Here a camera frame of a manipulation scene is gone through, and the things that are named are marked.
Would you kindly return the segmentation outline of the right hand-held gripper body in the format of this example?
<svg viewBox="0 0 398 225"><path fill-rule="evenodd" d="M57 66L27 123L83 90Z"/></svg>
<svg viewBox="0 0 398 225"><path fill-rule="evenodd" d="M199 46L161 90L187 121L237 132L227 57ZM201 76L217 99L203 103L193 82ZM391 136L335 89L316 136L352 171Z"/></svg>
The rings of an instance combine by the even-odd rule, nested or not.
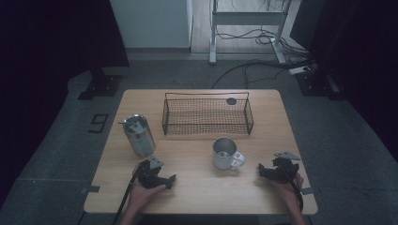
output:
<svg viewBox="0 0 398 225"><path fill-rule="evenodd" d="M299 171L300 157L290 152L276 153L272 160L274 174L272 179L281 183L292 181Z"/></svg>

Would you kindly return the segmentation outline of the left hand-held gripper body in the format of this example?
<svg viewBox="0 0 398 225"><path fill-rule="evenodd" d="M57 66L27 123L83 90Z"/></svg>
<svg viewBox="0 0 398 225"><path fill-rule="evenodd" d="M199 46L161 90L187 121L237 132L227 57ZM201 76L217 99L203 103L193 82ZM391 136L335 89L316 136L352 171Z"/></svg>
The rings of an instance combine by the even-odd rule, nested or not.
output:
<svg viewBox="0 0 398 225"><path fill-rule="evenodd" d="M155 188L163 184L158 174L164 165L162 161L154 156L142 161L137 169L137 177L144 188Z"/></svg>

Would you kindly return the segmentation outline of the stainless steel tumbler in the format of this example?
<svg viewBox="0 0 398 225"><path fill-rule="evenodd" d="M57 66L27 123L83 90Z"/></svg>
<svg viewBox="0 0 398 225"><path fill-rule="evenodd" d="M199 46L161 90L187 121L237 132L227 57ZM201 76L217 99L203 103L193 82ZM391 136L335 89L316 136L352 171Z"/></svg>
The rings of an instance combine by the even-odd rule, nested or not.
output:
<svg viewBox="0 0 398 225"><path fill-rule="evenodd" d="M120 122L135 154L146 158L155 152L156 144L146 118L141 114L133 114Z"/></svg>

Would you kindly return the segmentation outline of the black wire mesh basket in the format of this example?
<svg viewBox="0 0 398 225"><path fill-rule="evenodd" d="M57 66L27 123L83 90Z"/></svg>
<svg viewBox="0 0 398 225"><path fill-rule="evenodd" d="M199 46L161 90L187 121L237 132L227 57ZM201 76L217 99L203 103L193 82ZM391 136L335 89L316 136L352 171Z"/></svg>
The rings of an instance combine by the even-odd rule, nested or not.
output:
<svg viewBox="0 0 398 225"><path fill-rule="evenodd" d="M250 135L253 113L248 92L165 93L162 129L165 135L232 133ZM235 98L236 105L226 100Z"/></svg>

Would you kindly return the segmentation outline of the person's right hand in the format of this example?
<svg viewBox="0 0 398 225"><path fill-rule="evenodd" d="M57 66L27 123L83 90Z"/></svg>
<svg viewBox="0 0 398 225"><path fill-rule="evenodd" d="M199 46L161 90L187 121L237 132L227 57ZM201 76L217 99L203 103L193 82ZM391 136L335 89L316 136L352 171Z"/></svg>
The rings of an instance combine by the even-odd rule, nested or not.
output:
<svg viewBox="0 0 398 225"><path fill-rule="evenodd" d="M292 184L283 184L276 181L271 181L271 184L276 188L277 193L282 198L287 208L297 207L301 211L302 203L300 202L299 194L302 189L303 181L304 179L298 173L292 180Z"/></svg>

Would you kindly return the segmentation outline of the person's left hand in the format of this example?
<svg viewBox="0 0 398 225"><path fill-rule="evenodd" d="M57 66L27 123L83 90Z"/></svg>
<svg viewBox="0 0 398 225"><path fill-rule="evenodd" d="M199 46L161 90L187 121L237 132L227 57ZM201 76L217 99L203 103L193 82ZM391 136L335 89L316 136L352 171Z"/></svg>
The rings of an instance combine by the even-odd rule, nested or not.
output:
<svg viewBox="0 0 398 225"><path fill-rule="evenodd" d="M126 214L139 213L149 202L151 202L158 193L166 189L166 185L160 185L154 188L145 188L141 185L139 178L135 178L130 190L129 202L126 208Z"/></svg>

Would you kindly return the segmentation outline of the white metal mug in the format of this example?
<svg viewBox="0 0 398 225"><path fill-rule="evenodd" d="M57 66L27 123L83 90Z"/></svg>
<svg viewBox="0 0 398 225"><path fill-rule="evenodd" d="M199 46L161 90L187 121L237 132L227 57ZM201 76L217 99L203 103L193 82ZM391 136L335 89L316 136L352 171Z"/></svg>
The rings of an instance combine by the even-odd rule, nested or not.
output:
<svg viewBox="0 0 398 225"><path fill-rule="evenodd" d="M245 163L245 157L237 150L236 143L230 138L219 138L213 145L213 164L221 170L240 167Z"/></svg>

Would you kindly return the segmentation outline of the black stand base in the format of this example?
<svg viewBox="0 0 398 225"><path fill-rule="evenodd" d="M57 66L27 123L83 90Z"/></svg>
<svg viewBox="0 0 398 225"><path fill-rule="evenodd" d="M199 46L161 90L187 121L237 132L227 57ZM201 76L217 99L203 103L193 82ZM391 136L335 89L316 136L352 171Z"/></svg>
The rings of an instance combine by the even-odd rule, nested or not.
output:
<svg viewBox="0 0 398 225"><path fill-rule="evenodd" d="M92 80L79 95L79 100L91 100L94 97L114 97L123 79L122 75L106 75L101 67L89 70Z"/></svg>
<svg viewBox="0 0 398 225"><path fill-rule="evenodd" d="M333 73L319 75L305 72L296 76L301 94L305 97L328 97L330 100L346 100L344 85Z"/></svg>

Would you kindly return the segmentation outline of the white power strip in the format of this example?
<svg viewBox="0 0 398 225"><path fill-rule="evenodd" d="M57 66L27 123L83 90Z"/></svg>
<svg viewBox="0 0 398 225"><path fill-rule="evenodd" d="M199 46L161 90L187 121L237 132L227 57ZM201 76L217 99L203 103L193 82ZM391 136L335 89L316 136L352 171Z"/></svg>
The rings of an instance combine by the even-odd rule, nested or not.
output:
<svg viewBox="0 0 398 225"><path fill-rule="evenodd" d="M293 76L293 75L308 73L311 71L312 71L312 69L309 66L303 66L303 67L291 68L288 70L288 73Z"/></svg>

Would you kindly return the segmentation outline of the dark curtain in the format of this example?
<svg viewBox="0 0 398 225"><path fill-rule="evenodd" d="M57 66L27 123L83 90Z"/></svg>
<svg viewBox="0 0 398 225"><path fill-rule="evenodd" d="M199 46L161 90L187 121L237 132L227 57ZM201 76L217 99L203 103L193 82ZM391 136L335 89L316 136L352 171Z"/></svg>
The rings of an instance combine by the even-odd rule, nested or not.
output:
<svg viewBox="0 0 398 225"><path fill-rule="evenodd" d="M111 0L0 0L0 207L69 80L128 63Z"/></svg>
<svg viewBox="0 0 398 225"><path fill-rule="evenodd" d="M398 159L398 0L300 0L290 37Z"/></svg>

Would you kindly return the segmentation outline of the white cabinet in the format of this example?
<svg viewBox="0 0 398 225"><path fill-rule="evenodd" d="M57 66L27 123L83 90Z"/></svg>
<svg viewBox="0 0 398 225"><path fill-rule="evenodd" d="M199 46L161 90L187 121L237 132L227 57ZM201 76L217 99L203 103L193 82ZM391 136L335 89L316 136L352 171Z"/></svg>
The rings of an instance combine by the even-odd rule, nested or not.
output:
<svg viewBox="0 0 398 225"><path fill-rule="evenodd" d="M110 0L128 49L189 49L192 0Z"/></svg>

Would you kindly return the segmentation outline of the white desk frame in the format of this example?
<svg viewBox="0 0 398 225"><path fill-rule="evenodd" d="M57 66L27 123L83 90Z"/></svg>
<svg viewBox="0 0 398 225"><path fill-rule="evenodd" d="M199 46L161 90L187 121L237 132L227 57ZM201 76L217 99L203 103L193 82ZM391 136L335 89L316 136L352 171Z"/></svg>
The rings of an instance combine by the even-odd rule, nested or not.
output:
<svg viewBox="0 0 398 225"><path fill-rule="evenodd" d="M281 39L291 2L292 0L285 0L280 11L231 12L218 11L218 0L211 0L209 63L215 65L217 62L216 31L219 25L277 25L278 30L270 39L271 47L278 62L281 65L285 64Z"/></svg>

